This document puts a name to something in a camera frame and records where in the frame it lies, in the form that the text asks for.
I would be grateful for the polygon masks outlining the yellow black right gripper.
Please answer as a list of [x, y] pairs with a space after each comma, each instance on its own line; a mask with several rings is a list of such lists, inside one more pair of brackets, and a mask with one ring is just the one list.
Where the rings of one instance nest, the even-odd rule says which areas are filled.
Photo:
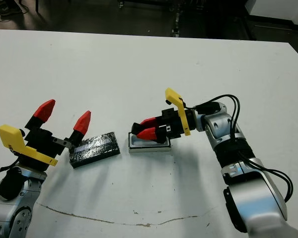
[[137, 138], [142, 140], [151, 140], [157, 143], [165, 143], [167, 137], [175, 139], [191, 135], [191, 131], [196, 129], [196, 122], [194, 111], [192, 109], [185, 109], [185, 103], [182, 96], [171, 88], [165, 90], [166, 101], [177, 107], [166, 109], [162, 111], [161, 118], [149, 118], [143, 120], [140, 125], [144, 127], [151, 127], [144, 129], [137, 134]]

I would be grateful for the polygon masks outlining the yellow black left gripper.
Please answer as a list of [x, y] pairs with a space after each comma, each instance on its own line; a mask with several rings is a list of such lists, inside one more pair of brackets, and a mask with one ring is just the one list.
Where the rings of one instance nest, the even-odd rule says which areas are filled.
[[55, 157], [61, 155], [65, 148], [72, 149], [72, 145], [78, 146], [87, 133], [91, 111], [86, 111], [76, 122], [69, 141], [54, 137], [48, 130], [41, 129], [52, 114], [55, 100], [44, 102], [35, 111], [26, 129], [31, 129], [23, 137], [20, 129], [10, 125], [0, 126], [0, 139], [4, 147], [15, 153], [19, 163], [37, 171], [46, 171], [49, 166], [55, 166], [58, 162]]

